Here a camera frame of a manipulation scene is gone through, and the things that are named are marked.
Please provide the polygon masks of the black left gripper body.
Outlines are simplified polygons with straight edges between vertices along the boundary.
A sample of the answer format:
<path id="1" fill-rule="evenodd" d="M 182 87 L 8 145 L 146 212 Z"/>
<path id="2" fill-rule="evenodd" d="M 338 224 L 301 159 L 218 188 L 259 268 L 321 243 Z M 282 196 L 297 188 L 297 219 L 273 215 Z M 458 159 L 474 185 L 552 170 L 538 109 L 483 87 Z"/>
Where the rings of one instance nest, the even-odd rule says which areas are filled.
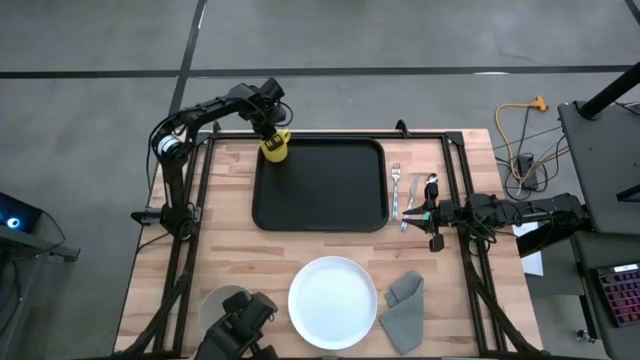
<path id="1" fill-rule="evenodd" d="M 280 117 L 280 84 L 265 82 L 261 86 L 240 83 L 240 117 L 249 121 L 262 140 L 276 134 L 275 123 Z"/>

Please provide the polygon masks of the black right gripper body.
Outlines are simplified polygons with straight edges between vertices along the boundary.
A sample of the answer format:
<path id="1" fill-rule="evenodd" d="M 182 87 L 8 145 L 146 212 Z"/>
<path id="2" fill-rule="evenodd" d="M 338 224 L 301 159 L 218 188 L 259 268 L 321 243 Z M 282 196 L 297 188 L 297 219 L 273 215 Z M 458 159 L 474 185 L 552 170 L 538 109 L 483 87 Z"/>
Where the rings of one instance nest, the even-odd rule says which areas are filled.
<path id="1" fill-rule="evenodd" d="M 436 204 L 439 196 L 438 176 L 430 174 L 427 177 L 425 189 L 424 207 L 431 208 L 430 213 L 424 215 L 424 219 L 430 219 L 434 225 L 433 237 L 429 240 L 431 252 L 439 252 L 444 249 L 444 236 L 440 233 L 440 226 L 456 226 L 464 220 L 463 208 L 455 205 L 451 200 L 441 205 Z"/>

